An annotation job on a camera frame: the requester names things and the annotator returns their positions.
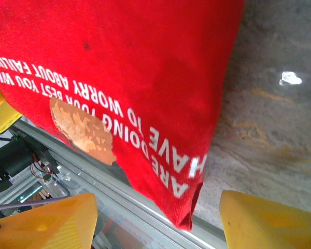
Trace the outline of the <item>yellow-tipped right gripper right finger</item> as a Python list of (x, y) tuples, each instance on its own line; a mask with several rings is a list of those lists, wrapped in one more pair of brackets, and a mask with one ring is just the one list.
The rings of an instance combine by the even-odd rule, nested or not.
[(231, 190), (219, 209), (228, 248), (311, 248), (311, 212)]

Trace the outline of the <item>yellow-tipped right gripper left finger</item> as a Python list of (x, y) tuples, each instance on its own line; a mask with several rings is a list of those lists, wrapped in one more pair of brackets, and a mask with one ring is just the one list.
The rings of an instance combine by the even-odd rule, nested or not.
[(0, 219), (0, 248), (91, 248), (98, 217), (92, 193)]

